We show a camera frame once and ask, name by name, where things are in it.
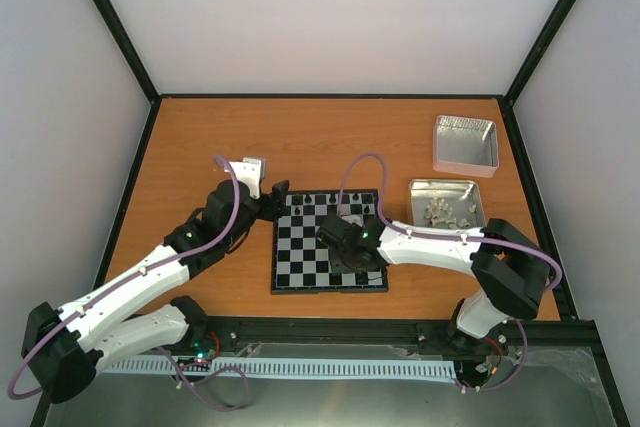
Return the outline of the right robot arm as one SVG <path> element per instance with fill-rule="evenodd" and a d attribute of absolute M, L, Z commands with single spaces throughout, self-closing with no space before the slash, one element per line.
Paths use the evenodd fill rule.
<path fill-rule="evenodd" d="M 415 264 L 474 278 L 479 290 L 462 301 L 453 322 L 457 331 L 475 339 L 508 319 L 535 319 L 544 293 L 555 289 L 563 275 L 553 257 L 503 219 L 447 233 L 384 217 L 358 225 L 330 215 L 316 238 L 353 272 Z"/>

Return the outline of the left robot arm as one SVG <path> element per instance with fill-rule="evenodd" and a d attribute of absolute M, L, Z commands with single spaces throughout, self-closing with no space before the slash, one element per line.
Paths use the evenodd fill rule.
<path fill-rule="evenodd" d="M 127 271 L 59 308 L 47 302 L 34 307 L 21 355 L 39 392 L 53 404 L 64 403 L 127 357 L 174 344 L 201 347 L 208 337 L 207 316 L 191 297 L 175 298 L 143 316 L 136 311 L 231 254 L 256 221 L 276 221 L 288 191 L 288 181 L 281 181 L 270 193 L 253 196 L 247 183 L 225 180 Z"/>

